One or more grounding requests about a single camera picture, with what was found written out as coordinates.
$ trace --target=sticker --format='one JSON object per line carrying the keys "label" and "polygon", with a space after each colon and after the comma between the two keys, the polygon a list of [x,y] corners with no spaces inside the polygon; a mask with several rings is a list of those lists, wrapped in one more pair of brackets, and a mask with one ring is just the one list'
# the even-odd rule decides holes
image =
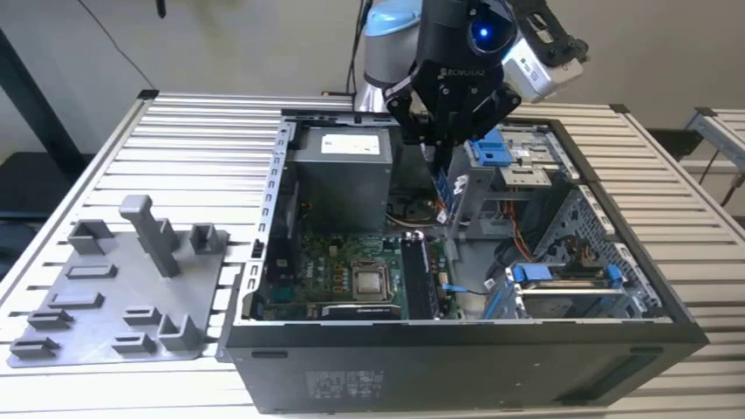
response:
{"label": "sticker", "polygon": [[437,222],[443,224],[446,221],[446,212],[443,209],[439,210],[438,214],[437,214]]}
{"label": "sticker", "polygon": [[308,396],[312,399],[377,399],[382,377],[382,371],[306,371]]}
{"label": "sticker", "polygon": [[514,157],[529,157],[530,153],[523,148],[513,148],[510,149],[511,155]]}
{"label": "sticker", "polygon": [[378,155],[381,144],[377,135],[326,134],[321,142],[325,155]]}

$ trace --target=blue clip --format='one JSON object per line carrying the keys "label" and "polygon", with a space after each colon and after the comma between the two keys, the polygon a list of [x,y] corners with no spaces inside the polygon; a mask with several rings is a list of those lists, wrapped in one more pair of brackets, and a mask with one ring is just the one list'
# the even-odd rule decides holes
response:
{"label": "blue clip", "polygon": [[518,264],[511,268],[511,276],[514,277],[514,282],[519,283],[525,280],[525,270]]}
{"label": "blue clip", "polygon": [[623,276],[621,274],[621,269],[614,264],[607,265],[607,278],[610,279],[610,285],[613,288],[621,288],[623,283]]}
{"label": "blue clip", "polygon": [[554,276],[543,264],[525,264],[521,266],[527,281],[550,281]]}
{"label": "blue clip", "polygon": [[506,168],[511,164],[511,153],[503,145],[499,131],[494,128],[479,141],[470,141],[473,154],[481,166]]}

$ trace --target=blue drive bracket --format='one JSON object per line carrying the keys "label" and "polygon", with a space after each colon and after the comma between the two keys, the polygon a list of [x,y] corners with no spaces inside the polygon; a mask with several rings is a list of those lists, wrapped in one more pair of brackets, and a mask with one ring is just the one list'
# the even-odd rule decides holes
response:
{"label": "blue drive bracket", "polygon": [[506,168],[511,164],[511,153],[503,145],[499,131],[494,128],[479,141],[470,141],[473,156],[481,166]]}

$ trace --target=white wall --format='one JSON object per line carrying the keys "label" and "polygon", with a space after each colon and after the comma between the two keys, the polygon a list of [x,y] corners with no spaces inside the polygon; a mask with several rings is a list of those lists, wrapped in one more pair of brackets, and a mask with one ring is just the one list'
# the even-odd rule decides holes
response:
{"label": "white wall", "polygon": [[745,108],[745,2],[549,0],[590,45],[557,101],[623,103],[646,127],[682,128],[695,106]]}
{"label": "white wall", "polygon": [[[343,89],[354,0],[166,0],[164,20],[152,0],[85,1],[161,90]],[[591,48],[585,75],[555,101],[623,103],[649,127],[682,127],[694,106],[745,108],[745,2],[549,4]],[[74,0],[0,0],[0,25],[78,147],[96,151],[142,78]],[[22,124],[1,128],[14,147],[36,147]]]}

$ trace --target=slotted aluminum surface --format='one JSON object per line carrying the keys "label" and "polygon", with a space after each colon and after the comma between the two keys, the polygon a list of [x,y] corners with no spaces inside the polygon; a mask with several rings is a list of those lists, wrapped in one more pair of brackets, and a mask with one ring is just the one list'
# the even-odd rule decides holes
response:
{"label": "slotted aluminum surface", "polygon": [[[177,230],[212,222],[230,232],[208,331],[210,336],[220,334],[226,287],[248,257],[258,185],[282,107],[350,109],[350,103],[164,93],[137,102],[0,283],[0,359],[6,358],[8,343],[25,328],[25,314],[40,304],[70,253],[64,238],[73,221],[104,218],[114,230],[128,230],[116,206],[130,193],[152,196],[154,215],[170,218]],[[538,105],[518,108],[514,116],[563,122],[711,345],[607,410],[349,417],[745,417],[745,233],[627,115],[606,106]],[[214,351],[210,347],[206,355]],[[10,369],[2,361],[0,378],[0,412],[25,412],[22,417],[266,417],[257,414],[232,365],[210,357],[29,369]],[[443,394],[447,385],[457,383],[443,383]]]}

